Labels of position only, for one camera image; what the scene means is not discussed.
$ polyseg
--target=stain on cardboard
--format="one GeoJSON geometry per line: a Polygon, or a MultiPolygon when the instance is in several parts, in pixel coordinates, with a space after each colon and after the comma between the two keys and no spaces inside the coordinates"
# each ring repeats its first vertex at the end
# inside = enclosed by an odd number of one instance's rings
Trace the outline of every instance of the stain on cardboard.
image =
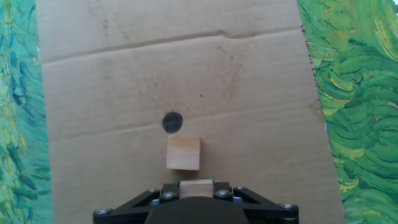
{"type": "Polygon", "coordinates": [[[183,123],[182,115],[177,112],[170,112],[163,118],[162,125],[164,130],[169,133],[176,133],[180,130],[183,123]]]}

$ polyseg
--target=painted canvas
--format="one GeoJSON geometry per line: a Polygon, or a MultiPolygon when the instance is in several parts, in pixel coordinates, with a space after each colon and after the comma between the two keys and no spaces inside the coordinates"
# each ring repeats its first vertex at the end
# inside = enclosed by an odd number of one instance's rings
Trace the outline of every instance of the painted canvas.
{"type": "Polygon", "coordinates": [[[347,223],[398,223],[392,0],[298,0],[347,223]]]}
{"type": "Polygon", "coordinates": [[[53,223],[34,0],[0,0],[0,223],[53,223]]]}

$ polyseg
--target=cardboard sheet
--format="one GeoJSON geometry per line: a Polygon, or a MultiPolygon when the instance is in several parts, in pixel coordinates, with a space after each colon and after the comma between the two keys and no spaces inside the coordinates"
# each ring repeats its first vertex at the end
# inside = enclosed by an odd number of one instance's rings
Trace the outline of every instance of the cardboard sheet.
{"type": "Polygon", "coordinates": [[[293,0],[37,1],[56,223],[89,223],[167,182],[213,179],[343,223],[293,0]],[[201,137],[165,168],[162,118],[201,137]]]}

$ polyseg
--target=green painted surface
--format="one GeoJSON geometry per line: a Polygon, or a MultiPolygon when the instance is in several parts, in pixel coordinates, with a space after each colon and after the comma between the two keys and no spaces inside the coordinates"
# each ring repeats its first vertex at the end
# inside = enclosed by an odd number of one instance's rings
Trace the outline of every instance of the green painted surface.
{"type": "Polygon", "coordinates": [[[298,0],[348,223],[398,223],[392,0],[298,0]]]}
{"type": "Polygon", "coordinates": [[[0,0],[0,223],[53,223],[34,0],[0,0]]]}

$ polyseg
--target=wooden cube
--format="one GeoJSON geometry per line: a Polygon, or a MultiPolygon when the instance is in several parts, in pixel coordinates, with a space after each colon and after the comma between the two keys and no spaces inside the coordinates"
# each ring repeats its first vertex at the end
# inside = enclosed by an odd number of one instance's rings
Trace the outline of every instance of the wooden cube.
{"type": "Polygon", "coordinates": [[[199,170],[200,138],[169,136],[166,168],[199,170]]]}
{"type": "Polygon", "coordinates": [[[212,180],[184,180],[180,182],[180,198],[213,197],[212,180]]]}

